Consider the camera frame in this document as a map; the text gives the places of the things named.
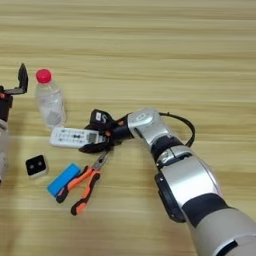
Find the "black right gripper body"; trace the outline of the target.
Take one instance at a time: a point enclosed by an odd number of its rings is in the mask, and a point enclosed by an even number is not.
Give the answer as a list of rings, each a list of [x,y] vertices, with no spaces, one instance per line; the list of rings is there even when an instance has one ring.
[[[132,139],[133,135],[128,128],[128,116],[114,120],[110,115],[103,114],[100,134],[105,138],[101,143],[103,148],[111,148],[120,145],[124,140]]]

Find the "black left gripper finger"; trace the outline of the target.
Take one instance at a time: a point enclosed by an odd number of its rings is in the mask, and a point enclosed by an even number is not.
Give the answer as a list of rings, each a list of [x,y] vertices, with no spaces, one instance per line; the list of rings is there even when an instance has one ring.
[[[28,89],[28,73],[24,63],[21,64],[18,71],[19,86],[13,89],[5,89],[4,93],[7,95],[21,95],[25,94]]]

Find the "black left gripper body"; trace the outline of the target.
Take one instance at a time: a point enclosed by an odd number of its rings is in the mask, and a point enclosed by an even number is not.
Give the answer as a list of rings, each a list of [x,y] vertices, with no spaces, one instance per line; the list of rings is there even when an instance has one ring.
[[[12,108],[13,97],[4,91],[0,85],[0,120],[8,121],[9,110]]]

